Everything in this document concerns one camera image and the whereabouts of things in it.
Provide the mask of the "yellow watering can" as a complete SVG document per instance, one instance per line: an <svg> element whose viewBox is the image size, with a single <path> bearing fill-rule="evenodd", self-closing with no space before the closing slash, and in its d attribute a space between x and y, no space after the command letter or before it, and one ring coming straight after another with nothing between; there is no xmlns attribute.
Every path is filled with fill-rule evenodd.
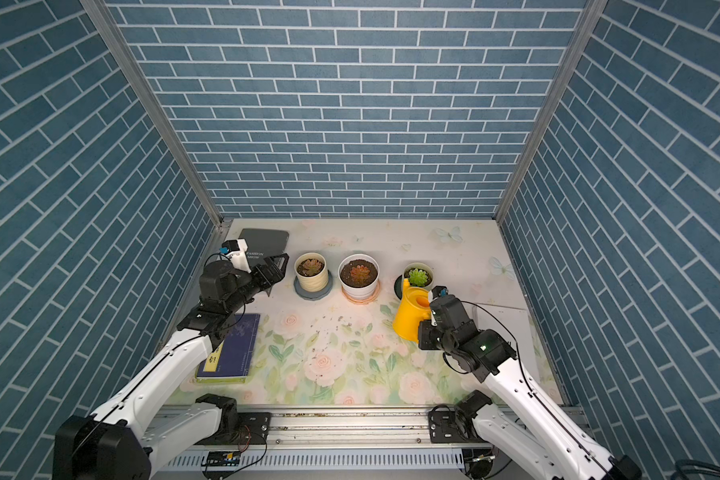
<svg viewBox="0 0 720 480"><path fill-rule="evenodd" d="M418 342L419 325L431 319L430 292L402 281L402 299L393 321L393 329L404 340Z"/></svg>

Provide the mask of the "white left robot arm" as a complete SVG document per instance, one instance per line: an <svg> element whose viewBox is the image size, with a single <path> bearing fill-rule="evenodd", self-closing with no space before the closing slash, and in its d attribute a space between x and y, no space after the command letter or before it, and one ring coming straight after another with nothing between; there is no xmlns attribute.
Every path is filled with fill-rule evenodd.
<svg viewBox="0 0 720 480"><path fill-rule="evenodd" d="M250 270L230 255L204 266L198 304L149 363L87 416L73 415L55 434L55 479L149 479L200 441L239 439L237 402L204 394L181 415L149 426L178 386L239 323L254 297L281 282L289 256L270 256Z"/></svg>

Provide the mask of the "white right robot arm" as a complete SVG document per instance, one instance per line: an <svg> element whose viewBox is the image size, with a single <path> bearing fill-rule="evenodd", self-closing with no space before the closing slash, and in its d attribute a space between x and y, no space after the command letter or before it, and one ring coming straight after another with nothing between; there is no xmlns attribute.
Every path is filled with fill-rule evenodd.
<svg viewBox="0 0 720 480"><path fill-rule="evenodd" d="M588 435L527 372L520 352L494 330L481 330L446 287L429 294L431 318L419 348L440 350L481 388L456 405L467 434L498 447L535 479L640 479L630 457L615 457Z"/></svg>

